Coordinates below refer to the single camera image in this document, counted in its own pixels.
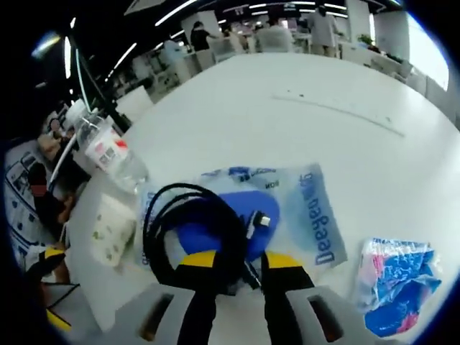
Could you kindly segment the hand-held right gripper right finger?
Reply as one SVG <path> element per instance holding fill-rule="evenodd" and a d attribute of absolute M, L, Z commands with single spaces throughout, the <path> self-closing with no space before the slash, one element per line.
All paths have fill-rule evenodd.
<path fill-rule="evenodd" d="M 316 287 L 287 254 L 261 257 L 264 317 L 273 344 L 381 344 L 352 306 L 327 287 Z"/>

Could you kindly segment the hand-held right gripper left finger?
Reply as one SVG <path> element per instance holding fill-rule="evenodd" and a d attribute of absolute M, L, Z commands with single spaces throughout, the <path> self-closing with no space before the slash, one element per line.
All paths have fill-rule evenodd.
<path fill-rule="evenodd" d="M 164 251 L 149 265 L 157 278 L 117 312 L 108 344 L 207 344 L 220 292 L 216 251 L 185 256 L 177 267 Z"/>

